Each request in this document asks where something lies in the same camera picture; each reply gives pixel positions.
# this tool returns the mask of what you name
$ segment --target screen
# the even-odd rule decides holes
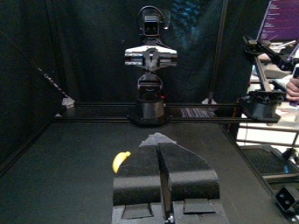
[[[288,41],[299,39],[299,1],[271,0],[257,39]]]

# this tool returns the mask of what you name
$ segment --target black curtain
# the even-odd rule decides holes
[[[257,35],[267,1],[228,1],[227,20],[210,81],[217,46],[218,0],[50,1],[64,60],[65,88],[77,101],[132,102],[141,69],[124,65],[124,51],[140,46],[136,14],[153,5],[172,13],[162,42],[177,51],[177,67],[158,71],[166,102],[201,102],[214,92],[217,102],[233,102],[245,93],[251,65],[243,53],[243,35]]]
[[[0,2],[0,163],[61,106],[60,94],[17,49],[57,82],[44,1]]]
[[[69,94],[84,102],[132,102],[141,69],[125,66],[126,48],[140,46],[136,15],[153,5],[172,15],[162,43],[178,53],[177,67],[158,70],[168,102],[198,102],[208,93],[221,1],[52,1]]]
[[[61,95],[28,60],[82,102],[132,102],[141,70],[124,65],[140,46],[136,14],[153,5],[172,13],[162,42],[177,51],[177,67],[158,71],[166,102],[235,102],[247,91],[251,64],[243,35],[257,35],[268,1],[228,0],[214,86],[214,52],[222,1],[44,0],[0,2],[0,163],[49,122]]]

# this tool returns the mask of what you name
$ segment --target yellow banana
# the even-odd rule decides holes
[[[129,155],[130,155],[129,151],[118,152],[116,154],[116,157],[114,157],[114,160],[113,160],[113,163],[112,163],[112,169],[113,169],[114,173],[117,173],[117,168],[121,165],[121,163],[125,161],[126,157],[129,157]]]

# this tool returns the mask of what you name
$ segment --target hand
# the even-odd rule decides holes
[[[285,99],[288,101],[299,101],[299,79],[291,78],[285,84]]]

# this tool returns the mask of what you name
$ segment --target table surface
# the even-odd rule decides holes
[[[113,157],[137,151],[154,132],[214,169],[229,223],[287,223],[221,126],[190,122],[154,128],[129,122],[52,123],[0,178],[0,223],[110,223]]]

